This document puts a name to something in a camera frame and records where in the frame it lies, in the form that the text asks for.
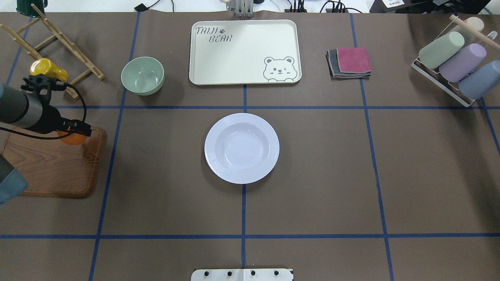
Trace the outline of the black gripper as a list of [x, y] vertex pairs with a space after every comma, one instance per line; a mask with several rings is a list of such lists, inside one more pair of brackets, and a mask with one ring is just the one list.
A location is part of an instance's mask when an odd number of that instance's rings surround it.
[[88, 123], [65, 119], [55, 107], [42, 104], [42, 114], [36, 123], [36, 133], [51, 133], [57, 130], [86, 137], [91, 137], [92, 134], [91, 125]]

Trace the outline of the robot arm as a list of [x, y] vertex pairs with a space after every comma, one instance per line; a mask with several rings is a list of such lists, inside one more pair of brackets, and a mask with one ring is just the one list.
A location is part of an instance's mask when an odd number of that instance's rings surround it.
[[[91, 126], [85, 122], [86, 105], [81, 119], [66, 119], [43, 95], [28, 94], [1, 83], [0, 119], [2, 123], [29, 130], [37, 135], [27, 135], [42, 139], [40, 135], [61, 132], [56, 139], [66, 139], [72, 135], [91, 136]], [[4, 205], [20, 195], [28, 187], [27, 180], [3, 155], [0, 157], [0, 203]]]

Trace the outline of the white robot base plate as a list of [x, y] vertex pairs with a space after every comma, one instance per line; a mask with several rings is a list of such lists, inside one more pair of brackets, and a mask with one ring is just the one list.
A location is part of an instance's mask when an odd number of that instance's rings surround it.
[[293, 281], [292, 269], [202, 269], [191, 274], [191, 281]]

